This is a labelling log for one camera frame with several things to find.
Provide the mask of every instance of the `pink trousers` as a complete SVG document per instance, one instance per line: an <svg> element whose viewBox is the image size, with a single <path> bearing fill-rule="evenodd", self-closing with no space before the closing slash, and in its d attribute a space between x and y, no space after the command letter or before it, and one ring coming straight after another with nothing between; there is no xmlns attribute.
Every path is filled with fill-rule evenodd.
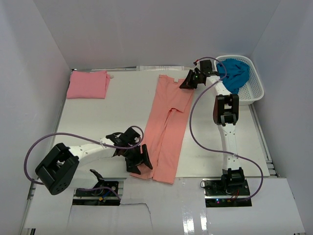
<svg viewBox="0 0 313 235"><path fill-rule="evenodd" d="M174 183L193 98L193 90L179 88L183 81L159 76L143 139L153 170L142 164L138 167L141 175L132 176Z"/></svg>

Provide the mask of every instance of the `white table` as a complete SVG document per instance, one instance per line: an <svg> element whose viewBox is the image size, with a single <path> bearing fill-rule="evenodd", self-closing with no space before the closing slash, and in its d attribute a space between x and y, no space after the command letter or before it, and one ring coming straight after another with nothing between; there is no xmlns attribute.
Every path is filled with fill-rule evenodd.
<svg viewBox="0 0 313 235"><path fill-rule="evenodd" d="M155 95L159 74L184 79L188 71L126 71L109 72L111 79L106 99L68 99L65 102L58 132L69 132L98 140L114 132L124 132L129 126L145 128ZM194 100L205 89L199 85ZM212 113L215 95L208 91L197 104L193 116L193 130L204 146L222 149L221 137ZM257 129L248 106L240 106L236 129L238 153L260 165L265 176L269 176ZM54 144L81 145L83 140L57 136ZM240 160L245 176L260 176L258 168L250 162ZM191 138L189 127L183 140L176 177L220 177L223 155L208 152L198 147ZM83 169L95 169L104 178L126 178L124 157L102 159Z"/></svg>

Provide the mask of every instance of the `basket rim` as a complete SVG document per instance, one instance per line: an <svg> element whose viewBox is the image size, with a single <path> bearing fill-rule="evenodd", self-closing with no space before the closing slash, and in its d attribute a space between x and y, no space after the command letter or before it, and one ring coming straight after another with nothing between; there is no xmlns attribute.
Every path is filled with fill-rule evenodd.
<svg viewBox="0 0 313 235"><path fill-rule="evenodd" d="M259 85L259 87L261 88L261 95L260 95L258 98L253 98L253 99L240 99L239 102L240 102L240 101L257 101L257 100L262 99L263 96L264 96L264 89L263 89L263 85L262 85L262 83L261 83L261 79L260 79L260 77L259 77L259 74L258 74L258 72L257 72L257 70L256 70L256 68L255 68L255 66L254 66L254 64L253 64L253 62L252 62L248 57L245 57L245 56L243 56L243 55L220 55L220 56L216 57L216 59L225 58L225 57L228 57L228 58L231 58L231 57L241 57L241 58L245 58L245 59L250 63L250 65L252 66L252 69L254 70L254 73L255 73L256 78L257 78L257 81L258 81L258 85ZM214 69L217 71L216 63L217 63L217 61L214 60Z"/></svg>

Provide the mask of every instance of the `plastic basket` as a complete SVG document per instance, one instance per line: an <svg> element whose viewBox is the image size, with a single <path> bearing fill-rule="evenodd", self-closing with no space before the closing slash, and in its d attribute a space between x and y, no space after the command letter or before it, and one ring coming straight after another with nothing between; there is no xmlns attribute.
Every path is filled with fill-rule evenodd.
<svg viewBox="0 0 313 235"><path fill-rule="evenodd" d="M264 89L253 62L249 58L241 55L222 55L217 57L220 61L224 61L229 58L243 61L250 66L249 80L243 87L239 88L239 105L249 105L256 100L261 99L264 96ZM217 71L216 63L217 62L214 61L214 67Z"/></svg>

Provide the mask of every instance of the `white wall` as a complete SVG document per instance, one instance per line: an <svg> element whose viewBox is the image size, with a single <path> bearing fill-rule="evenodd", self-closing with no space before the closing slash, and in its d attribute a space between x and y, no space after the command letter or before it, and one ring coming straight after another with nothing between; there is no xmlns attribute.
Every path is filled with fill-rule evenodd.
<svg viewBox="0 0 313 235"><path fill-rule="evenodd" d="M17 235L30 187L23 160L53 131L70 69L32 0L0 0L0 32L0 234ZM46 147L31 156L33 176Z"/></svg>
<svg viewBox="0 0 313 235"><path fill-rule="evenodd" d="M251 55L279 1L34 0L72 69Z"/></svg>
<svg viewBox="0 0 313 235"><path fill-rule="evenodd" d="M274 165L313 234L313 2L283 0L253 54L265 96L255 104Z"/></svg>

